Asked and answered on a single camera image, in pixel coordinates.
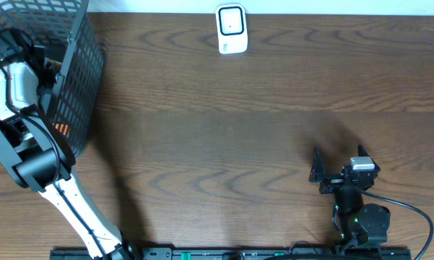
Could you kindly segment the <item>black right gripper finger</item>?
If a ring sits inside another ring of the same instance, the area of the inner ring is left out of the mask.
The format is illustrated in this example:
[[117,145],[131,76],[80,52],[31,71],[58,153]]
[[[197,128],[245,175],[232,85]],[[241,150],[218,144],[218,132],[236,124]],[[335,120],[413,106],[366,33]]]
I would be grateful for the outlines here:
[[373,160],[373,158],[368,154],[368,152],[366,151],[366,149],[364,148],[364,146],[362,146],[361,144],[358,145],[357,147],[358,150],[358,155],[360,157],[369,157],[370,160],[372,161],[372,163],[374,164],[374,171],[379,172],[381,170],[381,168],[378,166],[378,164]]
[[311,167],[311,172],[308,177],[308,181],[311,183],[319,183],[324,179],[325,176],[324,163],[321,158],[321,154],[317,147],[313,149],[313,163]]

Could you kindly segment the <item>orange tissue pack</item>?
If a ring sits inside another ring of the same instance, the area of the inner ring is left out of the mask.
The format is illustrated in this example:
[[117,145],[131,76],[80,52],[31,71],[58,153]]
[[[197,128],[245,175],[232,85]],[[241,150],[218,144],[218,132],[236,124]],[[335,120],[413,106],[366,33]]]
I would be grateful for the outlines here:
[[71,129],[67,123],[55,123],[54,126],[58,132],[63,134],[65,137],[69,137]]

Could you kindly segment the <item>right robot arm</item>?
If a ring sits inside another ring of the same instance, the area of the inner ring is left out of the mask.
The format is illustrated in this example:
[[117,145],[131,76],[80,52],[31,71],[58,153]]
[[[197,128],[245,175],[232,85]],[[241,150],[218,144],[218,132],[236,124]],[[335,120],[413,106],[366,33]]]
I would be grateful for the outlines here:
[[380,168],[362,145],[358,156],[350,158],[340,173],[327,173],[318,148],[313,149],[313,163],[308,181],[319,184],[320,194],[334,195],[333,223],[342,234],[335,246],[338,254],[353,250],[378,250],[387,241],[391,213],[378,204],[366,204],[363,192],[374,185]]

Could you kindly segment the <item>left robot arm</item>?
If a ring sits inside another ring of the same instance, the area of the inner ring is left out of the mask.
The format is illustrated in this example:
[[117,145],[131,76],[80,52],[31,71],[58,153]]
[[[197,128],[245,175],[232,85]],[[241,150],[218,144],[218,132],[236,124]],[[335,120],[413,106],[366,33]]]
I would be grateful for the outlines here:
[[18,186],[57,208],[91,259],[143,259],[91,200],[66,137],[41,110],[59,71],[46,66],[44,53],[26,32],[0,30],[0,163]]

